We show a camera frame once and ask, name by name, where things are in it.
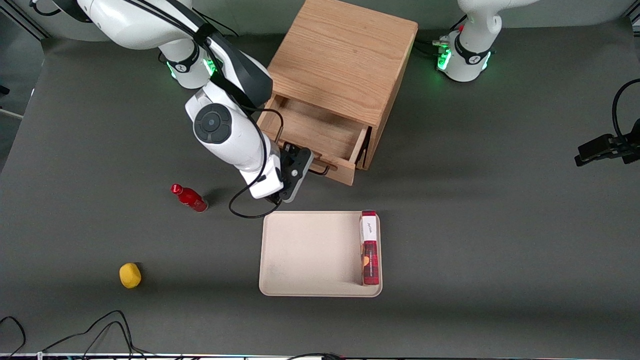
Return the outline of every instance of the drawer handle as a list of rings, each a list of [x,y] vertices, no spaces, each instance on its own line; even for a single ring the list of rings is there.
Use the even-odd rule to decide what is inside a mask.
[[[324,171],[323,172],[317,172],[315,170],[308,170],[311,174],[315,174],[315,175],[319,175],[319,176],[325,176],[327,173],[329,173],[329,165],[324,167]]]

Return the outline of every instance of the green led light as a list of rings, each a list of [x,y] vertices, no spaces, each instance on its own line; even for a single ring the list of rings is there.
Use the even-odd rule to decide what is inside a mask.
[[[171,68],[171,65],[169,65],[169,62],[166,62],[166,66],[169,68],[169,71],[171,72],[171,77],[175,79],[175,74],[173,73],[173,69]]]
[[[213,64],[213,61],[202,59],[202,63],[204,64],[204,66],[207,67],[207,71],[209,71],[209,76],[213,75],[213,73],[216,71],[216,66]]]
[[[482,65],[482,69],[486,69],[486,64],[489,62],[489,58],[491,57],[491,51],[486,55],[486,59],[484,59],[484,65]]]
[[[451,50],[447,49],[438,58],[438,69],[444,71],[449,64],[449,59],[451,59]]]

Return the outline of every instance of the red bottle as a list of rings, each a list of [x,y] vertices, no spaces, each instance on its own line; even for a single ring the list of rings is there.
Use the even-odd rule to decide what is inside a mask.
[[[178,195],[178,200],[180,200],[181,203],[189,206],[191,209],[194,209],[199,213],[205,211],[209,207],[207,201],[203,199],[202,196],[198,195],[198,193],[193,189],[183,188],[179,184],[173,184],[171,185],[171,192]]]

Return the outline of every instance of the bottle cap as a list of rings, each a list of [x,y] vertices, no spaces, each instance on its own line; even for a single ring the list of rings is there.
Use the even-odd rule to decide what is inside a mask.
[[[178,195],[179,193],[182,192],[182,186],[180,186],[180,184],[173,184],[171,185],[171,192]]]

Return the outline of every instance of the wooden cabinet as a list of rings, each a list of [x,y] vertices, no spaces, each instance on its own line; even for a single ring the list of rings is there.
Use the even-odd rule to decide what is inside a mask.
[[[312,170],[352,185],[368,169],[402,82],[418,25],[338,0],[306,0],[271,60],[266,107],[279,145],[316,154]],[[273,140],[280,120],[258,121]]]

